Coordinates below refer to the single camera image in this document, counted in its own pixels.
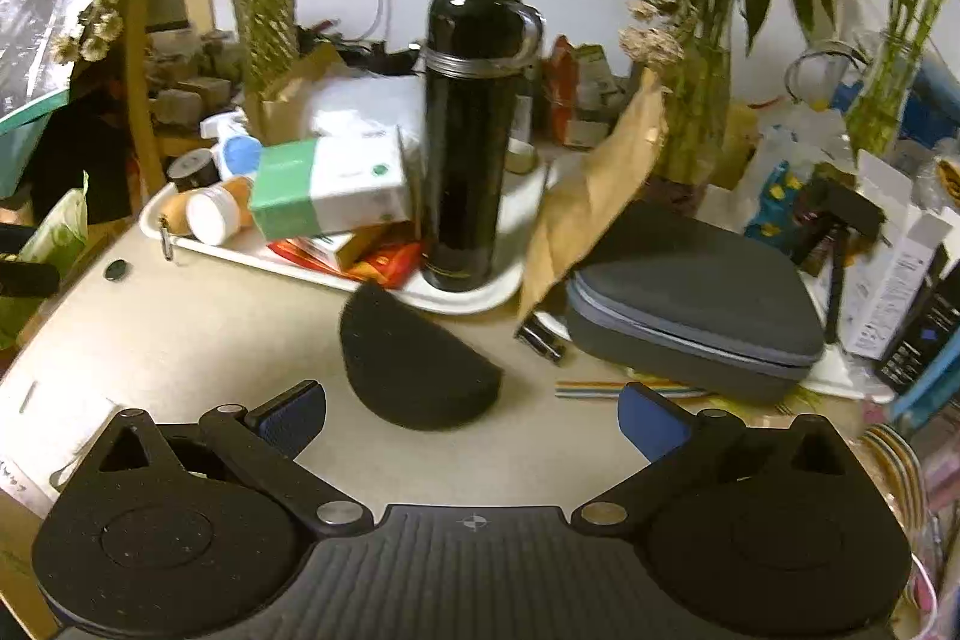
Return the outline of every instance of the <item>brown paper bag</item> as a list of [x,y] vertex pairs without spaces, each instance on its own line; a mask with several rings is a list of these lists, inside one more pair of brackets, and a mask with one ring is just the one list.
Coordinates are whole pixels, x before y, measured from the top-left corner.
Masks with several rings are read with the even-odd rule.
[[30,548],[39,529],[40,518],[0,491],[0,598],[24,632],[34,640],[46,640],[56,634],[58,625],[30,565]]
[[528,319],[552,287],[587,257],[634,200],[665,139],[661,84],[645,71],[613,134],[544,196],[527,248],[518,322]]
[[290,71],[264,92],[270,97],[268,100],[261,103],[250,97],[245,103],[244,111],[256,137],[267,146],[305,139],[308,119],[304,116],[304,109],[312,86],[343,71],[347,71],[347,66],[329,42],[296,61]]

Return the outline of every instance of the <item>white tray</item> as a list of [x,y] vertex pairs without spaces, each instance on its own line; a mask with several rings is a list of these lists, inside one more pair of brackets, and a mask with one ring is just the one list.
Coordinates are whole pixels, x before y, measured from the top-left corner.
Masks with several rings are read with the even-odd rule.
[[[505,173],[496,225],[496,245],[493,248],[493,276],[490,282],[470,292],[448,293],[429,285],[424,276],[416,271],[407,284],[395,292],[397,298],[418,310],[450,316],[483,313],[510,299],[520,288],[520,281],[523,279],[527,242],[533,231],[539,204],[544,197],[547,170],[548,165],[541,163],[534,172],[522,177]],[[172,184],[167,185],[151,199],[140,214],[140,229],[147,237],[157,240],[157,252],[160,252],[160,207],[174,194],[176,188]],[[360,285],[332,274],[304,269],[296,263],[280,258],[267,247],[256,228],[246,229],[224,247],[212,247],[183,237],[172,239],[175,247],[204,253],[224,261],[243,263],[318,286],[356,290]]]

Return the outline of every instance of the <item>dried flower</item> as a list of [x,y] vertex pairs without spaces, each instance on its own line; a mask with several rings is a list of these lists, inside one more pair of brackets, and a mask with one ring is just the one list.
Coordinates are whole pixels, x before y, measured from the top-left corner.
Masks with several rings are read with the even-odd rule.
[[101,13],[99,20],[93,25],[93,35],[104,42],[114,41],[122,31],[123,18],[113,9]]
[[627,9],[630,10],[630,14],[642,23],[646,23],[647,20],[653,20],[658,13],[656,6],[650,4],[650,1],[647,0],[627,1]]
[[80,46],[80,55],[85,61],[102,61],[110,49],[108,42],[98,36],[90,36]]
[[620,46],[632,61],[662,68],[683,59],[683,48],[675,36],[662,28],[624,28]]
[[52,54],[54,63],[59,66],[73,63],[80,58],[80,42],[65,33],[61,34],[53,41]]

